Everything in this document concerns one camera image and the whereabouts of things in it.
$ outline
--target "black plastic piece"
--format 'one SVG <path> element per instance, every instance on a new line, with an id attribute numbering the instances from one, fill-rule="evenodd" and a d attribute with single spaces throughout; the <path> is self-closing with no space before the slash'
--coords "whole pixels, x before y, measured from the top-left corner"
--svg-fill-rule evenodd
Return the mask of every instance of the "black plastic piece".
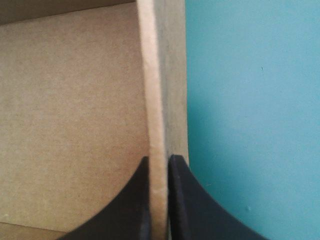
<path id="1" fill-rule="evenodd" d="M 266 240 L 211 198 L 182 156 L 171 156 L 168 181 L 172 240 Z"/>
<path id="2" fill-rule="evenodd" d="M 126 186 L 103 210 L 58 240 L 150 240 L 150 222 L 149 167 L 144 157 Z"/>

